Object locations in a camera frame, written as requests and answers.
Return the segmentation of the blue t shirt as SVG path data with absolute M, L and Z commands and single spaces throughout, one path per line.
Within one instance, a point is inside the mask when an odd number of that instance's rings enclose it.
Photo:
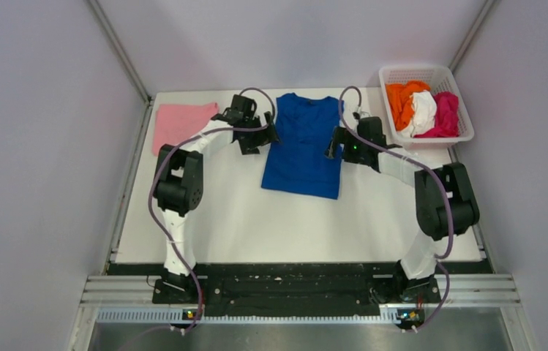
M 339 126 L 339 100 L 287 93 L 276 103 L 279 142 L 271 144 L 261 187 L 336 200 L 342 160 L 327 158 L 325 151 Z

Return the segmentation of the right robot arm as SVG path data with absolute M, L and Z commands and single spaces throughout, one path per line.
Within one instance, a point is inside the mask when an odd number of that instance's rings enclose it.
M 465 166 L 452 162 L 433 167 L 420 156 L 388 144 L 378 117 L 359 119 L 354 130 L 335 127 L 324 154 L 367 166 L 414 189 L 418 233 L 394 267 L 392 290 L 404 302 L 429 292 L 438 261 L 450 255 L 455 236 L 479 221 Z

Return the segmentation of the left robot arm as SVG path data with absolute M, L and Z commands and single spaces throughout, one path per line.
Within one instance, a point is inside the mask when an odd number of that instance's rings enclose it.
M 204 163 L 218 151 L 237 142 L 243 155 L 279 141 L 274 126 L 276 107 L 262 116 L 258 104 L 241 91 L 230 106 L 191 106 L 173 118 L 172 137 L 154 132 L 157 164 L 147 205 L 151 218 L 165 236 L 165 272 L 156 288 L 168 294 L 168 303 L 202 303 L 203 289 L 195 272 L 196 259 L 187 226 L 204 196 Z

